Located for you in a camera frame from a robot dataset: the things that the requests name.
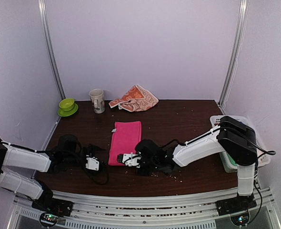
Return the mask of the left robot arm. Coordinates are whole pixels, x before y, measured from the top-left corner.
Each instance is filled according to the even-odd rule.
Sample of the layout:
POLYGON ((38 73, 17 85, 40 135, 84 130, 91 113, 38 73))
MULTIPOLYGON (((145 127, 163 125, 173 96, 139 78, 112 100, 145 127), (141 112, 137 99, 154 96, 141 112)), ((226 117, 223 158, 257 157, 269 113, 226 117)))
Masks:
POLYGON ((27 178, 10 170, 10 167, 32 169, 37 172, 57 174, 68 167, 80 167, 95 184, 107 182, 95 180, 95 176, 106 171, 105 163, 95 153, 102 148, 95 145, 83 147, 74 135, 63 135, 51 150, 35 150, 7 143, 0 138, 0 188, 19 193, 32 202, 32 207, 56 216, 69 216, 71 201, 56 199, 52 190, 42 181, 27 178))

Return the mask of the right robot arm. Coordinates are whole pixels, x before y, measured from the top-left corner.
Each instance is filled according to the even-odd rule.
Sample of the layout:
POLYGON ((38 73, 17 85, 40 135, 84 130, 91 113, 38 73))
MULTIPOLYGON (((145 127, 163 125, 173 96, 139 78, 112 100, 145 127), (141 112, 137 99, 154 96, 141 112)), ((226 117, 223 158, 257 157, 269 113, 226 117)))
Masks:
POLYGON ((230 214, 256 207, 253 194, 255 171, 258 167, 256 133, 253 128, 230 116, 201 136, 178 142, 166 149, 150 139, 141 140, 135 151, 141 169, 155 169, 169 174, 202 158, 228 153, 237 165, 238 191, 234 198, 216 202, 219 214, 230 214))

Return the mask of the pink microfiber towel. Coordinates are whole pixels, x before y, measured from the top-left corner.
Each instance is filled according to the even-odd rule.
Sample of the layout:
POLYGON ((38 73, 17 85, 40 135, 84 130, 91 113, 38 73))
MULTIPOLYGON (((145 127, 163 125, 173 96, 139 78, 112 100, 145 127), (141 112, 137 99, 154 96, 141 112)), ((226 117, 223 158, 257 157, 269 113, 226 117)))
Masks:
POLYGON ((135 146, 141 141, 141 122, 115 122, 109 151, 109 166, 124 166, 117 161, 119 154, 135 154, 135 146))

